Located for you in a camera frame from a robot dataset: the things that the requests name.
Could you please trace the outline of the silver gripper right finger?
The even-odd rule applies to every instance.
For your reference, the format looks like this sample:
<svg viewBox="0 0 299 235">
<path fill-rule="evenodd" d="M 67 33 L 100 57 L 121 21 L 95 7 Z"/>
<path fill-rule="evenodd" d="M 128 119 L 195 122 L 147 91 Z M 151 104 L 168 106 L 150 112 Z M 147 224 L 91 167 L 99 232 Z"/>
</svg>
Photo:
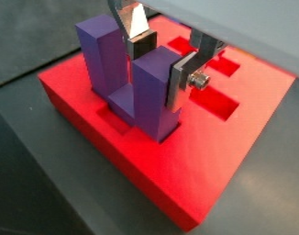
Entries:
<svg viewBox="0 0 299 235">
<path fill-rule="evenodd" d="M 190 45 L 198 50 L 190 52 L 172 65 L 166 107 L 176 112 L 186 103 L 191 88 L 203 90 L 211 77 L 204 73 L 204 66 L 227 47 L 227 43 L 198 29 L 191 30 Z"/>
</svg>

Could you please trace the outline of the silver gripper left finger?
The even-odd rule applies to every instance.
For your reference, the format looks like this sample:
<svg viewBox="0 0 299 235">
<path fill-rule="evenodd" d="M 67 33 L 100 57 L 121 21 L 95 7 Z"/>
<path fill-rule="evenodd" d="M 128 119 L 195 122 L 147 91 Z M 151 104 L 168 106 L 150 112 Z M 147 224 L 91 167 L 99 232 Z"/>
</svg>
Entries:
<svg viewBox="0 0 299 235">
<path fill-rule="evenodd" d="M 136 60 L 158 46 L 158 33 L 150 29 L 146 7 L 136 0 L 108 0 L 108 6 L 121 29 L 127 55 Z"/>
</svg>

